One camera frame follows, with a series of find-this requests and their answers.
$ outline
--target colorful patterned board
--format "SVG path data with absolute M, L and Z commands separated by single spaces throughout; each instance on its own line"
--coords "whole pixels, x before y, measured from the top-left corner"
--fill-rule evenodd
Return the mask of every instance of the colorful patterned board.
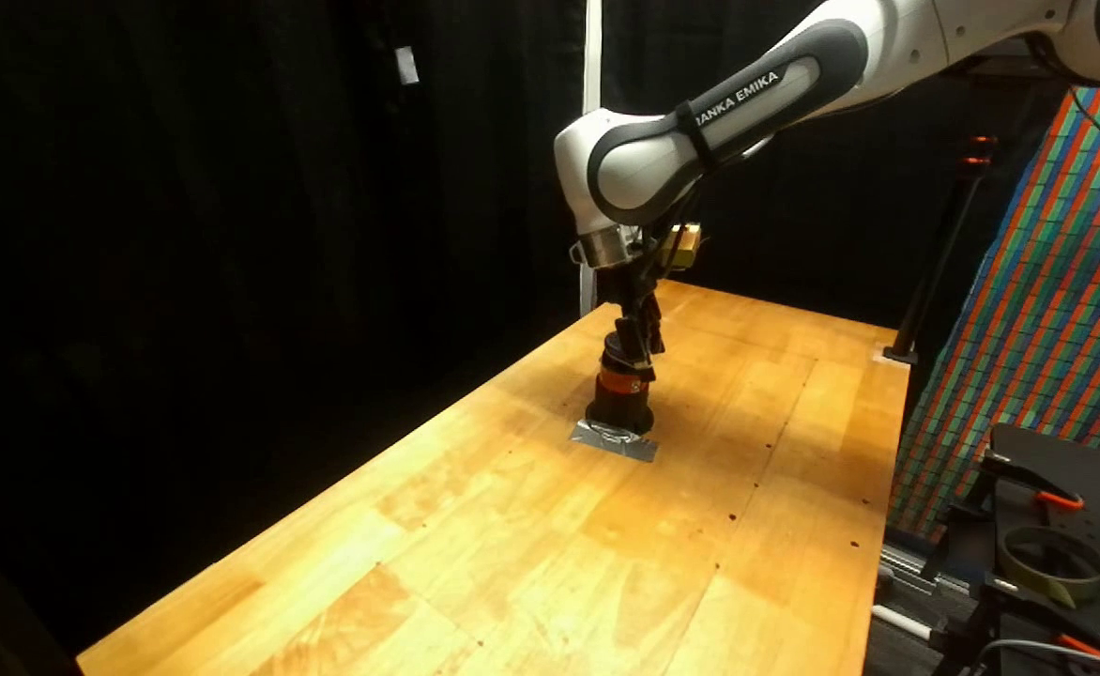
M 1079 89 L 1100 121 L 1100 89 Z M 901 440 L 890 521 L 924 535 L 996 422 L 1100 447 L 1100 133 L 1066 98 Z

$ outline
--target black metal stand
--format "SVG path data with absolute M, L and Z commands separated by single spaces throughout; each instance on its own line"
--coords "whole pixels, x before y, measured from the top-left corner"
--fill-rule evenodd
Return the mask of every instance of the black metal stand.
M 946 268 L 946 261 L 949 261 L 949 253 L 955 248 L 958 230 L 963 226 L 963 219 L 967 217 L 971 198 L 976 197 L 976 188 L 979 187 L 980 179 L 983 179 L 988 166 L 992 164 L 992 149 L 994 148 L 996 137 L 992 136 L 974 136 L 968 141 L 968 149 L 959 159 L 958 176 L 949 190 L 946 209 L 937 224 L 937 232 L 933 239 L 935 244 L 930 248 L 922 266 L 924 269 L 922 279 L 913 290 L 910 307 L 905 309 L 905 319 L 901 320 L 897 341 L 892 342 L 892 346 L 884 347 L 886 357 L 899 361 L 899 363 L 917 363 L 917 354 L 913 350 L 913 344 L 919 331 L 922 331 L 924 317 L 926 317 L 933 295 L 937 290 L 937 282 L 942 279 L 942 274 Z

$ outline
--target wooden tabletop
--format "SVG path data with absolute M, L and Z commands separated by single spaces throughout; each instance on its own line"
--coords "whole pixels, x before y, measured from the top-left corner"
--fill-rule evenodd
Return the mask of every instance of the wooden tabletop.
M 859 673 L 892 331 L 662 282 L 653 463 L 568 440 L 575 322 L 79 655 L 141 673 Z

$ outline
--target black backdrop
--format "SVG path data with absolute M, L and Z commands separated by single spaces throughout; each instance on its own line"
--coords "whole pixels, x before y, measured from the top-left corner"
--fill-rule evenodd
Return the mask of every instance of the black backdrop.
M 821 0 L 605 0 L 605 107 L 661 113 L 755 62 Z M 910 407 L 966 299 L 1065 86 L 916 82 L 867 110 L 807 121 L 701 192 L 708 239 L 685 281 L 899 325 L 967 136 L 1000 138 L 933 302 Z
M 583 10 L 517 4 L 0 0 L 0 569 L 70 654 L 572 319 Z

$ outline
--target black pegboard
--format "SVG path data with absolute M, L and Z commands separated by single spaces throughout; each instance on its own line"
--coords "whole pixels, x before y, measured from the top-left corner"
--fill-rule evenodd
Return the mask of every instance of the black pegboard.
M 1064 511 L 1035 503 L 1030 489 L 1003 483 L 997 485 L 996 524 L 1000 538 L 1019 525 L 1049 525 L 1084 540 L 1100 551 L 1100 450 L 1058 441 L 1026 429 L 998 424 L 992 433 L 992 450 L 1026 467 L 1043 474 L 1056 484 L 1079 492 L 1085 509 Z M 1100 632 L 1100 595 L 1090 602 L 1079 605 L 1069 616 Z M 1002 621 L 1001 638 L 1025 638 L 1048 641 L 1036 629 L 1019 621 Z M 1014 651 L 1001 656 L 1001 672 L 1005 676 L 1023 673 L 1047 673 L 1044 660 L 1032 660 Z

